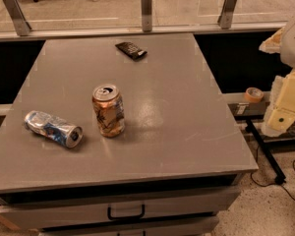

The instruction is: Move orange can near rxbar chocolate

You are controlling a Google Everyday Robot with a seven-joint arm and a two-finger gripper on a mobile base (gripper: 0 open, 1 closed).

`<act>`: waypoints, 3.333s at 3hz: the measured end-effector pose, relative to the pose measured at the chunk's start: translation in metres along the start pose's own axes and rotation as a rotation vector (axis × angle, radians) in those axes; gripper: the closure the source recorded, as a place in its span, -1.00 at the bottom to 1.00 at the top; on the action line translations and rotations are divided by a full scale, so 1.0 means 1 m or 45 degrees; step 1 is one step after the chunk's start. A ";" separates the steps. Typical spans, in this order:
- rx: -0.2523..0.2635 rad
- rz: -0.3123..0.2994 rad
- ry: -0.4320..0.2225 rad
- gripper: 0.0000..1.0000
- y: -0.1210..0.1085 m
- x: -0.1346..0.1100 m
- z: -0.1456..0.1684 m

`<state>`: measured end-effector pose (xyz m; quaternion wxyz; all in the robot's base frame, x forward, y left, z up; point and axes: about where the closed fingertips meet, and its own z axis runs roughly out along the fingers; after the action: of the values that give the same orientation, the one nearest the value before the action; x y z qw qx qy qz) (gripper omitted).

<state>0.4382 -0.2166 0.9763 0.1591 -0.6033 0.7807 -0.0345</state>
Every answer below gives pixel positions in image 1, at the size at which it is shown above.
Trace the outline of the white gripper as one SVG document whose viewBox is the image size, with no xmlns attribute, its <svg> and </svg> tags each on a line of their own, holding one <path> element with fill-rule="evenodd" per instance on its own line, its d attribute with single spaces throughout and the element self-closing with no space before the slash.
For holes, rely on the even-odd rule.
<svg viewBox="0 0 295 236">
<path fill-rule="evenodd" d="M 259 47 L 264 53 L 279 53 L 284 28 L 277 30 Z M 295 122 L 295 69 L 283 79 L 283 85 L 275 102 L 275 108 L 269 107 L 264 116 L 261 130 L 268 137 L 279 137 Z"/>
</svg>

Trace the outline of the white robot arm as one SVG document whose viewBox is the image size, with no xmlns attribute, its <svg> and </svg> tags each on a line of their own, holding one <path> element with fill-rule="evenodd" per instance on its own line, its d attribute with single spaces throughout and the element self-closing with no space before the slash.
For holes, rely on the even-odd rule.
<svg viewBox="0 0 295 236">
<path fill-rule="evenodd" d="M 263 41 L 259 50 L 279 53 L 281 62 L 292 68 L 287 76 L 275 77 L 262 123 L 266 136 L 278 137 L 295 122 L 295 15 L 284 28 Z"/>
</svg>

